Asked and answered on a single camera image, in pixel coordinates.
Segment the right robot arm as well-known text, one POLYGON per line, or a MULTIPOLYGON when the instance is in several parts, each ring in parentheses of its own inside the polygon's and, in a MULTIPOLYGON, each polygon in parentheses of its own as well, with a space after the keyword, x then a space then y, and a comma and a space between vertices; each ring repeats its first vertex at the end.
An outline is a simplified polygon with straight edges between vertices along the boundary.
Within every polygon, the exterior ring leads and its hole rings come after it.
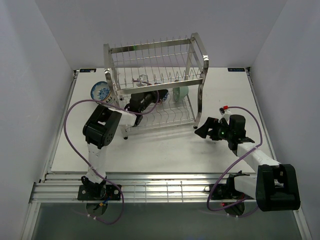
POLYGON ((228 148, 244 160, 256 173, 253 177, 243 172, 229 174, 225 184, 214 184, 211 199, 255 199, 260 210, 298 210, 301 206, 296 170, 291 164, 281 164, 255 146, 246 135, 246 119, 232 114, 228 118, 209 117, 195 134, 213 141, 227 141, 228 148))

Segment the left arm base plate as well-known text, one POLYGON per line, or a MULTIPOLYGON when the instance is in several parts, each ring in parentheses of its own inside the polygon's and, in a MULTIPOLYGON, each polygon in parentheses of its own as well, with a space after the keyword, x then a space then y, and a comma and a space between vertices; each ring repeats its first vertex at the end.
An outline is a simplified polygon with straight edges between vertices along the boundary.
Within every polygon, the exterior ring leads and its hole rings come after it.
POLYGON ((119 189, 112 184, 105 184, 97 188, 80 185, 77 194, 79 201, 119 201, 121 198, 119 189))

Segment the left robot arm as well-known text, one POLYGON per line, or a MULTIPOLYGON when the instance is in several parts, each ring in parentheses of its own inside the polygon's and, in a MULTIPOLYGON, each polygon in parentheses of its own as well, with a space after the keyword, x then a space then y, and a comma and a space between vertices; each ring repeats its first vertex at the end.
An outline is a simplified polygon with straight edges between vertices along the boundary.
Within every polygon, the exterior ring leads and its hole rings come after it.
POLYGON ((124 111, 112 110, 104 105, 98 105, 85 123, 82 133, 88 147, 87 174, 81 177, 81 182, 95 200, 106 195, 106 155, 108 145, 112 142, 118 126, 136 127, 143 119, 142 113, 149 105, 163 101, 168 96, 168 90, 148 91, 131 94, 124 111))

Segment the red blue zigzag bowl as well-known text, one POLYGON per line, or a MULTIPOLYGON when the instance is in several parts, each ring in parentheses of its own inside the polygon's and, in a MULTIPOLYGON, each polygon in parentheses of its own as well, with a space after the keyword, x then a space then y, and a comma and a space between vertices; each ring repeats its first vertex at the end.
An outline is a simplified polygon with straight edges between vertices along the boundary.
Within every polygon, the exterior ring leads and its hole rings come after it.
POLYGON ((162 104, 168 98, 169 92, 167 90, 163 90, 159 92, 159 102, 162 104))

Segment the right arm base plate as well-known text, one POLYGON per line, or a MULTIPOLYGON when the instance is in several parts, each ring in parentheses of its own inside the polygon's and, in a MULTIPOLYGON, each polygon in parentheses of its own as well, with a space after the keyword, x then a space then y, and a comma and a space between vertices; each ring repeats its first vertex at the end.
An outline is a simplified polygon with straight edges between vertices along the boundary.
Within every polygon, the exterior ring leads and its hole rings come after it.
POLYGON ((248 213, 244 214, 244 201, 247 199, 252 199, 252 197, 235 189, 235 178, 243 176, 249 177, 250 175, 242 173, 242 171, 230 173, 226 179, 226 183, 218 183, 215 188, 214 184, 207 185, 207 190, 204 190, 205 193, 209 193, 207 203, 210 203, 210 200, 240 201, 240 203, 234 205, 233 202, 223 202, 221 204, 221 210, 224 210, 227 214, 235 218, 243 218, 247 216, 248 213))

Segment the blue patterned white bowl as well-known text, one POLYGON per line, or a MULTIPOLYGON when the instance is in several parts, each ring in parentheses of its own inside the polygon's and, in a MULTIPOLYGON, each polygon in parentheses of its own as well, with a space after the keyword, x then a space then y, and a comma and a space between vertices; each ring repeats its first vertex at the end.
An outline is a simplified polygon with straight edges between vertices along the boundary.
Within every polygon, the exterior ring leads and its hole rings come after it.
POLYGON ((93 85, 90 90, 90 96, 93 100, 106 101, 111 95, 109 85, 105 81, 99 81, 93 85))

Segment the pale green bowl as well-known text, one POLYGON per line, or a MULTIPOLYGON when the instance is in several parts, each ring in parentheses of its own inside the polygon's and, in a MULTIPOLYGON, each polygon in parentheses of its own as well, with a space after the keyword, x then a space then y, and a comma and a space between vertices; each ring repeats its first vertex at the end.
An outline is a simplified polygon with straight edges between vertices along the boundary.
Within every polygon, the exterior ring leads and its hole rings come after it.
POLYGON ((172 89, 173 92, 173 100, 175 102, 182 101, 189 94, 188 86, 175 87, 172 89))

